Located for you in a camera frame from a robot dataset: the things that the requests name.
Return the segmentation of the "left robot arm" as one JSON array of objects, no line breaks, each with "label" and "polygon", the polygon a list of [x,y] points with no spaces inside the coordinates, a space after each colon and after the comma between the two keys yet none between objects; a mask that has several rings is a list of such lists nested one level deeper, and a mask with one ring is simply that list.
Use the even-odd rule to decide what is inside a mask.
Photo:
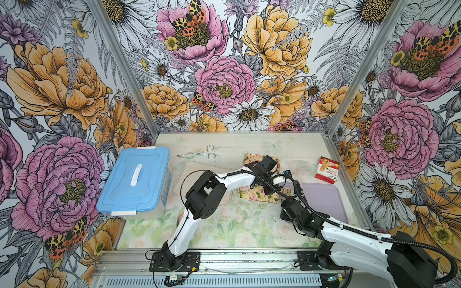
[{"label": "left robot arm", "polygon": [[201,221],[216,212],[227,192],[241,187],[261,186],[269,194],[280,193],[280,184],[285,179],[277,176],[276,171],[277,162],[270,156],[226,174],[203,171],[186,193],[186,201],[183,203],[185,211],[176,231],[162,247],[161,265],[169,271],[175,271],[182,265],[189,243]]}]

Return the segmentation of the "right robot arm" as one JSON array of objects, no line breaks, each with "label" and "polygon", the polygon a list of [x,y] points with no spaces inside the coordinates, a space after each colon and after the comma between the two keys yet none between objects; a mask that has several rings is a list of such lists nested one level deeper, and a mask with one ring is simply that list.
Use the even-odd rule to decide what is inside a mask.
[{"label": "right robot arm", "polygon": [[355,268],[388,280],[399,288],[432,288],[437,264],[410,236],[377,234],[309,211],[300,201],[282,202],[282,220],[302,234],[320,240],[307,263],[325,270]]}]

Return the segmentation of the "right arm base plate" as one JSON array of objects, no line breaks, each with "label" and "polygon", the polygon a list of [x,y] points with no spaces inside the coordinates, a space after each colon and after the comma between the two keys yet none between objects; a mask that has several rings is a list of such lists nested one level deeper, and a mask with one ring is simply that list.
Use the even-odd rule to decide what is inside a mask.
[{"label": "right arm base plate", "polygon": [[314,250],[301,250],[296,252],[297,260],[294,263],[295,268],[301,271],[342,271],[342,266],[337,266],[333,262],[322,264]]}]

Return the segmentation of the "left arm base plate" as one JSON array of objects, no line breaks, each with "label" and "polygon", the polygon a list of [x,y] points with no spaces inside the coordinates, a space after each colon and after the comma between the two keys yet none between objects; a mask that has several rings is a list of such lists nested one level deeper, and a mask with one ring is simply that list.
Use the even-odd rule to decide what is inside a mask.
[{"label": "left arm base plate", "polygon": [[150,272],[190,272],[200,267],[199,252],[186,252],[179,257],[170,256],[167,252],[154,252],[150,257]]}]

